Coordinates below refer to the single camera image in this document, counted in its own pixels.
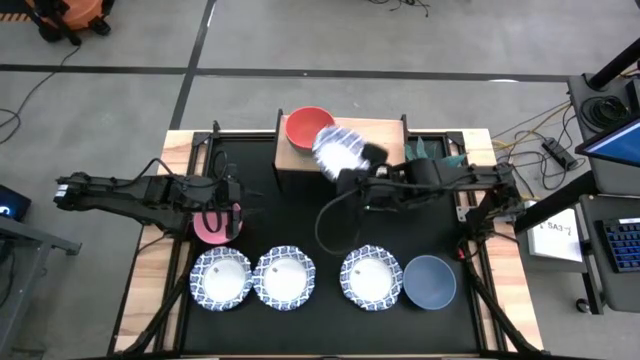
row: desk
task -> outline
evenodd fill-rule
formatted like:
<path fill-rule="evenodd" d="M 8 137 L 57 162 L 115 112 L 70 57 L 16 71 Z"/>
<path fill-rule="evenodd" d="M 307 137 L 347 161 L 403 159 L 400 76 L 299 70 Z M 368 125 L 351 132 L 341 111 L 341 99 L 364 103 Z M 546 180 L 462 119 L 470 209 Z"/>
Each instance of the desk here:
<path fill-rule="evenodd" d="M 465 150 L 468 153 L 469 162 L 478 165 L 495 164 L 495 155 L 491 146 L 489 131 L 486 129 L 449 129 L 449 130 L 415 130 L 414 132 L 462 132 L 464 135 Z M 223 133 L 259 134 L 265 131 L 227 131 Z M 191 142 L 194 131 L 169 131 L 165 140 L 162 160 L 164 160 L 174 172 L 184 173 L 187 169 L 187 161 L 191 151 Z M 197 167 L 202 166 L 204 154 L 198 154 Z M 506 224 L 496 225 L 497 231 L 513 235 L 513 228 Z M 143 229 L 139 246 L 153 241 L 160 236 L 155 227 Z M 173 240 L 165 239 L 149 247 L 134 260 L 131 269 L 131 277 L 127 284 L 123 297 L 121 313 L 116 321 L 114 337 L 110 351 L 121 351 L 131 345 L 140 332 L 147 326 L 162 301 L 164 284 L 167 278 L 167 268 L 170 262 Z M 514 325 L 534 346 L 542 348 L 542 341 L 536 322 L 536 317 L 531 304 L 531 297 L 520 261 L 518 247 L 511 241 L 495 237 L 487 242 L 487 252 L 490 261 L 491 276 L 494 281 L 498 302 L 505 310 Z M 497 342 L 493 336 L 493 320 L 483 305 L 481 306 L 482 327 L 487 338 L 487 347 L 496 349 Z M 178 304 L 174 306 L 168 320 L 167 331 L 162 339 L 154 339 L 149 346 L 150 351 L 156 342 L 156 349 L 171 349 L 174 344 L 176 324 L 178 317 Z"/>

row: blue keyboard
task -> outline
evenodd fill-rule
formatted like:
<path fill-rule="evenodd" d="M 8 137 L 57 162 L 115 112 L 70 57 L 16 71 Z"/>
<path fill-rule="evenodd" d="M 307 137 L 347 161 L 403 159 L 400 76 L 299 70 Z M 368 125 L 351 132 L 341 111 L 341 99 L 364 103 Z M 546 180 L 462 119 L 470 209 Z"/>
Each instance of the blue keyboard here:
<path fill-rule="evenodd" d="M 601 226 L 606 234 L 613 270 L 640 271 L 640 221 L 606 220 Z"/>

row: blue and white bowl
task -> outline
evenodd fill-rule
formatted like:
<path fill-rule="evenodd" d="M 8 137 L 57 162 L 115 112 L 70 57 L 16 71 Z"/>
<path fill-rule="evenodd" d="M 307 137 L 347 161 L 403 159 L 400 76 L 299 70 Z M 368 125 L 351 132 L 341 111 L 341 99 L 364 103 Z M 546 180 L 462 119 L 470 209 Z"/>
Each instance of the blue and white bowl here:
<path fill-rule="evenodd" d="M 386 310 L 398 301 L 402 269 L 387 250 L 365 245 L 353 250 L 340 268 L 344 295 L 367 311 Z"/>
<path fill-rule="evenodd" d="M 336 181 L 342 169 L 368 169 L 369 161 L 360 155 L 365 141 L 355 131 L 339 126 L 320 130 L 311 151 L 322 173 Z"/>
<path fill-rule="evenodd" d="M 304 304 L 315 287 L 316 267 L 296 246 L 278 246 L 258 260 L 253 288 L 263 303 L 280 311 Z"/>
<path fill-rule="evenodd" d="M 200 255 L 189 283 L 200 306 L 211 311 L 229 310 L 240 304 L 253 286 L 251 263 L 238 250 L 220 246 Z"/>

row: computer screen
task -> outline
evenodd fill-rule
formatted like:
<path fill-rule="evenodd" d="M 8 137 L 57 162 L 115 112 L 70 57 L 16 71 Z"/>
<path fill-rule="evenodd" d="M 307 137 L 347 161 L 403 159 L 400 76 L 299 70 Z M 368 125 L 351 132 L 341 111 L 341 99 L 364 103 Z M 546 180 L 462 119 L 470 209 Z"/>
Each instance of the computer screen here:
<path fill-rule="evenodd" d="M 576 153 L 640 166 L 640 119 L 585 142 L 576 148 Z"/>

